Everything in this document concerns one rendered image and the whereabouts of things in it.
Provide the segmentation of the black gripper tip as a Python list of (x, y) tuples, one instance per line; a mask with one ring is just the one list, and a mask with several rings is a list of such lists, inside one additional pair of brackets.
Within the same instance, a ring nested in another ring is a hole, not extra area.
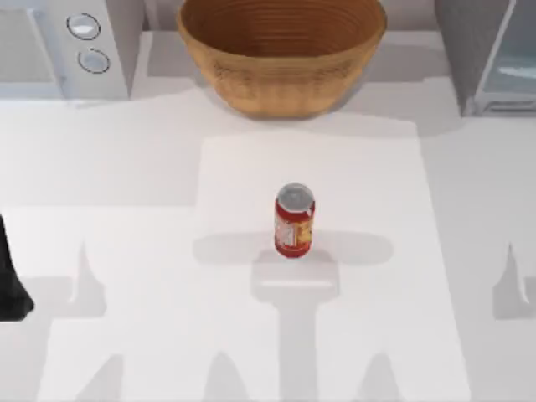
[(0, 214), (0, 322), (21, 322), (34, 310), (34, 300), (19, 280)]

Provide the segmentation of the brown woven basket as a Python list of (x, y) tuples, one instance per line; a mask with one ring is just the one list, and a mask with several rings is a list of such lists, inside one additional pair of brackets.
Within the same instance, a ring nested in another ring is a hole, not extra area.
[(231, 108), (301, 118), (332, 109), (387, 28), (379, 0), (184, 0), (178, 32)]

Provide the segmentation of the pale microwave oven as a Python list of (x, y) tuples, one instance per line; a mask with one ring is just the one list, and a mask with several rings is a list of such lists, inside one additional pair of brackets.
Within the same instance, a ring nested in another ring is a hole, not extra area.
[[(88, 13), (101, 31), (76, 39), (71, 15)], [(0, 0), (0, 99), (125, 100), (131, 95), (145, 22), (143, 0)], [(77, 54), (98, 49), (111, 66), (80, 68)]]

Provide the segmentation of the red and white can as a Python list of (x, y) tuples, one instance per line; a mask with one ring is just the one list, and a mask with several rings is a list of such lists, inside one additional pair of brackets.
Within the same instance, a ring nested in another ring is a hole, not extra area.
[(286, 258), (301, 258), (311, 249), (316, 201), (302, 183), (283, 186), (275, 200), (274, 244)]

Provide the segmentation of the round microwave knob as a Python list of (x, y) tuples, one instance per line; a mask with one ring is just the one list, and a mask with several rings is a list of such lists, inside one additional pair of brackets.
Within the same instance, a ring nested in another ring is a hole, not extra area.
[(93, 40), (101, 33), (101, 25), (97, 18), (88, 13), (71, 15), (66, 19), (66, 27), (76, 39)]
[(100, 75), (104, 74), (111, 66), (109, 57), (98, 49), (85, 49), (77, 54), (77, 61), (84, 71)]

